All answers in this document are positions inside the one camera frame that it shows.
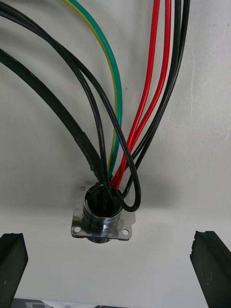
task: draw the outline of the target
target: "white background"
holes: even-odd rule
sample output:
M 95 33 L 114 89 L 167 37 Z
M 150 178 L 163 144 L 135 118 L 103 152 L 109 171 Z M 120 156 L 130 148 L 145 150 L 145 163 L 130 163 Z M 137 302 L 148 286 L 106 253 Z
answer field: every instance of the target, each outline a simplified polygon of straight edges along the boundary
M 88 27 L 59 0 L 8 0 L 74 53 L 113 103 L 110 70 Z M 127 136 L 145 80 L 151 0 L 82 0 L 114 51 Z M 125 307 L 206 307 L 189 255 L 196 230 L 231 248 L 231 2 L 192 0 L 178 81 L 141 168 L 142 205 L 129 242 L 73 239 L 79 187 L 94 180 L 56 115 L 0 65 L 0 234 L 23 232 L 29 263 L 17 297 Z M 164 33 L 161 1 L 150 98 Z M 0 19 L 0 47 L 35 73 L 98 148 L 89 102 L 42 39 Z M 97 96 L 108 153 L 113 128 Z

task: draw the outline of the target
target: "thick black cable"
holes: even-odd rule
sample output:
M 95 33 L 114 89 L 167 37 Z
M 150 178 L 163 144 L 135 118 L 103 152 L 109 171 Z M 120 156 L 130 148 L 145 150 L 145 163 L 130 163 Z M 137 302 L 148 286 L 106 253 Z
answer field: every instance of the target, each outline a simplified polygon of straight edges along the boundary
M 102 181 L 102 171 L 101 168 L 99 168 L 101 159 L 98 153 L 91 144 L 87 135 L 82 131 L 80 126 L 57 97 L 32 72 L 2 49 L 0 49 L 0 62 L 25 81 L 55 112 L 74 137 L 97 179 Z
M 59 55 L 65 60 L 67 65 L 71 68 L 73 73 L 78 78 L 83 90 L 85 91 L 85 94 L 89 100 L 94 118 L 96 123 L 96 129 L 98 133 L 98 139 L 99 139 L 99 146 L 100 146 L 100 154 L 101 154 L 101 167 L 102 167 L 102 177 L 103 177 L 103 183 L 110 195 L 111 198 L 113 198 L 112 195 L 112 189 L 110 186 L 109 178 L 107 175 L 107 158 L 106 158 L 106 148 L 105 148 L 105 142 L 104 142 L 104 135 L 103 135 L 103 126 L 102 121 L 99 113 L 98 106 L 96 104 L 95 98 L 92 94 L 92 91 L 86 82 L 85 78 L 83 77 L 80 69 L 76 67 L 73 60 L 70 58 L 70 56 L 66 53 L 64 48 L 62 48 L 61 45 L 59 45 L 58 42 L 56 42 L 45 30 L 43 30 L 38 24 L 36 24 L 34 21 L 32 21 L 29 17 L 25 16 L 15 8 L 9 6 L 6 3 L 3 3 L 0 1 L 0 9 L 5 11 L 8 14 L 13 15 L 16 18 L 21 18 L 22 20 L 27 21 L 33 29 L 39 33 L 39 36 L 43 37 L 58 53 Z
M 24 26 L 25 28 L 29 29 L 30 31 L 38 34 L 37 31 L 35 29 L 33 29 L 30 26 L 29 22 L 27 22 L 26 20 L 22 20 L 21 18 L 18 19 L 15 16 L 12 16 L 11 14 L 8 14 L 5 11 L 0 11 L 0 15 L 7 18 L 7 19 L 10 19 L 13 22 L 16 22 L 17 24 Z M 105 106 L 105 108 L 106 108 L 106 110 L 107 110 L 107 112 L 108 112 L 108 114 L 111 118 L 111 121 L 112 121 L 113 126 L 115 128 L 115 131 L 118 135 L 119 141 L 121 143 L 121 147 L 122 147 L 122 149 L 125 153 L 125 156 L 126 156 L 126 159 L 127 159 L 127 162 L 128 162 L 128 166 L 129 166 L 130 171 L 131 171 L 131 176 L 133 178 L 133 182 L 134 182 L 134 186 L 135 186 L 135 192 L 136 192 L 134 205 L 133 206 L 126 205 L 126 203 L 123 201 L 121 194 L 119 192 L 115 192 L 114 190 L 113 190 L 113 192 L 115 193 L 116 198 L 119 199 L 120 205 L 126 211 L 129 211 L 129 212 L 135 211 L 139 208 L 140 203 L 141 203 L 141 188 L 140 188 L 139 178 L 138 178 L 138 175 L 137 175 L 137 170 L 135 168 L 133 159 L 132 159 L 131 154 L 129 152 L 129 149 L 127 147 L 126 140 L 124 138 L 122 130 L 121 130 L 119 123 L 117 121 L 117 118 L 115 116 L 115 113 L 114 113 L 114 111 L 111 107 L 110 102 L 107 99 L 106 94 L 104 93 L 104 91 L 101 88 L 99 82 L 96 80 L 96 78 L 93 76 L 93 74 L 71 52 L 69 52 L 67 49 L 65 49 L 65 51 L 72 58 L 72 60 L 75 62 L 75 64 L 78 66 L 78 68 L 85 74 L 85 76 L 89 79 L 89 81 L 93 84 L 93 86 L 97 90 L 97 92 L 98 92 L 100 98 L 102 99 L 103 104 L 104 104 L 104 106 Z
M 172 60 L 171 60 L 171 66 L 169 70 L 169 76 L 167 80 L 166 89 L 163 95 L 163 98 L 161 100 L 160 106 L 156 112 L 156 115 L 146 132 L 143 140 L 138 145 L 137 149 L 134 151 L 132 157 L 135 159 L 139 152 L 141 151 L 140 156 L 137 159 L 136 162 L 136 168 L 138 169 L 152 140 L 153 137 L 157 131 L 157 128 L 160 124 L 161 118 L 164 114 L 164 111 L 167 107 L 167 104 L 169 102 L 169 98 L 172 94 L 172 91 L 174 89 L 178 73 L 180 70 L 180 65 L 183 58 L 184 53 L 184 46 L 186 41 L 186 34 L 187 34 L 187 28 L 188 28 L 188 20 L 189 20 L 189 9 L 190 9 L 190 0 L 184 0 L 183 3 L 183 13 L 182 13 L 182 23 L 180 26 L 180 13 L 181 13 L 181 4 L 180 1 L 175 1 L 175 19 L 174 19 L 174 35 L 173 35 L 173 51 L 172 51 Z M 123 192 L 123 197 L 125 198 L 131 188 L 132 185 L 132 179 L 131 177 L 128 180 L 128 183 L 125 187 L 125 190 Z

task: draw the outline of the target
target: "yellow-green striped wire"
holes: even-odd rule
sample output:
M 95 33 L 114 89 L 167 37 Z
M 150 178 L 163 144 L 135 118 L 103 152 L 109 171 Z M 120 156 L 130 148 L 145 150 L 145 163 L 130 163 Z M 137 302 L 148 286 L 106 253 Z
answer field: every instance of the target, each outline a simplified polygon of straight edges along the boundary
M 103 32 L 101 31 L 98 24 L 95 22 L 95 20 L 92 18 L 92 16 L 84 9 L 84 7 L 78 3 L 76 0 L 62 0 L 65 4 L 67 4 L 72 10 L 74 10 L 83 20 L 84 22 L 89 26 L 89 28 L 94 33 L 96 39 L 100 43 L 103 52 L 107 58 L 111 74 L 112 74 L 112 80 L 113 80 L 113 86 L 114 86 L 114 92 L 115 92 L 115 115 L 118 119 L 119 125 L 122 125 L 122 112 L 123 112 L 123 101 L 122 101 L 122 86 L 121 86 L 121 80 L 119 75 L 119 70 L 116 64 L 116 60 L 114 57 L 114 54 L 112 52 L 112 49 L 104 36 Z M 113 169 L 116 163 L 116 158 L 118 154 L 118 148 L 119 148 L 119 140 L 118 137 L 114 131 L 113 133 L 113 141 L 112 141 L 112 148 L 110 153 L 110 158 L 108 161 L 108 176 L 111 177 L 113 173 Z

